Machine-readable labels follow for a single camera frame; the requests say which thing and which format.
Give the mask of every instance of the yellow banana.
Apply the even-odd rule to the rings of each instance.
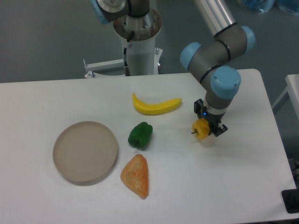
[[[177,109],[182,103],[181,98],[174,98],[159,104],[146,104],[142,102],[140,99],[138,99],[135,93],[132,94],[132,98],[135,109],[139,113],[145,115],[158,115],[162,113],[167,113],[169,111]]]

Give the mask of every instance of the bread slice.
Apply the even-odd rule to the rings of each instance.
[[[123,183],[139,197],[145,199],[149,195],[149,169],[146,159],[135,155],[121,172]]]

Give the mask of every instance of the pepper stem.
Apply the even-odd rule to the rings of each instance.
[[[198,134],[198,131],[196,130],[196,128],[194,129],[195,130],[195,132],[191,132],[191,134]]]

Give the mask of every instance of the beige plastic plate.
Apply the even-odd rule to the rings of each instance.
[[[85,121],[65,129],[55,142],[53,160],[59,172],[73,182],[101,178],[117,156],[117,141],[105,125]]]

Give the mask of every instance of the gray floor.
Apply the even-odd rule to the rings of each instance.
[[[286,87],[286,75],[299,73],[299,16],[277,7],[253,14],[234,0],[227,3],[237,22],[256,34],[255,48],[229,65],[259,70],[273,103]],[[182,49],[194,41],[209,44],[213,37],[192,0],[151,4],[163,19],[156,40],[164,50],[161,73],[185,72]],[[83,78],[83,58],[88,63],[121,58],[112,25],[99,24],[88,0],[0,0],[0,83]],[[276,120],[287,156],[299,160],[299,121],[290,101]]]

